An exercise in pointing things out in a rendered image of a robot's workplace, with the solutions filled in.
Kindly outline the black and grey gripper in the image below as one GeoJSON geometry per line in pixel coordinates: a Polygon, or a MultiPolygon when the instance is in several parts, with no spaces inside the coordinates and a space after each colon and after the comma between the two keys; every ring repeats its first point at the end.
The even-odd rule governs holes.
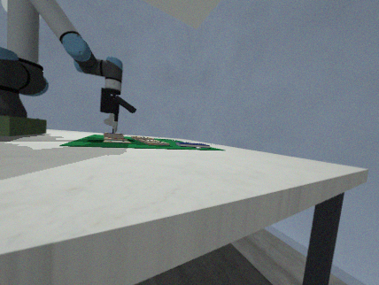
{"type": "Polygon", "coordinates": [[[112,126],[112,132],[114,134],[118,128],[118,117],[120,111],[120,103],[114,99],[116,95],[120,95],[120,91],[117,89],[101,88],[100,111],[110,113],[109,119],[105,119],[104,123],[112,126]],[[113,94],[113,96],[111,96],[111,94],[113,94]]]}

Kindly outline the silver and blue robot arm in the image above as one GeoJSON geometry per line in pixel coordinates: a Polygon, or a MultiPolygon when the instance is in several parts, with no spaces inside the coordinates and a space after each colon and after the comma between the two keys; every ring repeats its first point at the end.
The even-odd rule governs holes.
{"type": "Polygon", "coordinates": [[[38,62],[39,15],[74,58],[77,71],[105,77],[105,88],[121,91],[122,62],[95,58],[56,0],[8,0],[7,49],[0,47],[0,115],[27,118],[19,94],[40,96],[48,90],[38,62]]]}

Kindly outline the green felt mat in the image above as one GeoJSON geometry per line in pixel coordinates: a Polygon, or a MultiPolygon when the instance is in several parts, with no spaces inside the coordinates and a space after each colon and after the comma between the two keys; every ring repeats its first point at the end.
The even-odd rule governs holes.
{"type": "Polygon", "coordinates": [[[61,144],[59,146],[73,146],[73,147],[105,147],[105,148],[137,148],[137,149],[169,149],[169,150],[221,150],[216,148],[201,148],[196,149],[196,147],[181,147],[175,143],[182,143],[181,141],[170,140],[170,139],[156,139],[164,143],[170,143],[169,145],[148,145],[143,142],[139,142],[131,137],[124,136],[131,143],[119,143],[119,142],[104,142],[103,135],[90,135],[72,142],[61,144]]]}

